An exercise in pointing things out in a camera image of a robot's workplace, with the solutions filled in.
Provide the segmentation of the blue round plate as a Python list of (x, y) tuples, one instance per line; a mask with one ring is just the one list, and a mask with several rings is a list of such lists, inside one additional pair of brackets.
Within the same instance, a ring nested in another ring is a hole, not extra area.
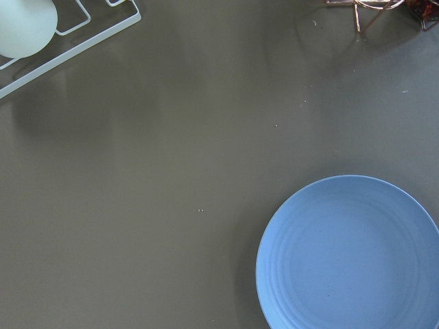
[(438, 226), (391, 183), (325, 178), (274, 213), (255, 278), (271, 328), (437, 328)]

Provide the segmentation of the pale green cup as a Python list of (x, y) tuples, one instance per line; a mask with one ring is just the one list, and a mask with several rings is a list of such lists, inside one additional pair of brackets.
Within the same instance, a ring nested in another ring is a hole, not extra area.
[(1, 55), (26, 58), (42, 50), (58, 24), (53, 1), (1, 2)]

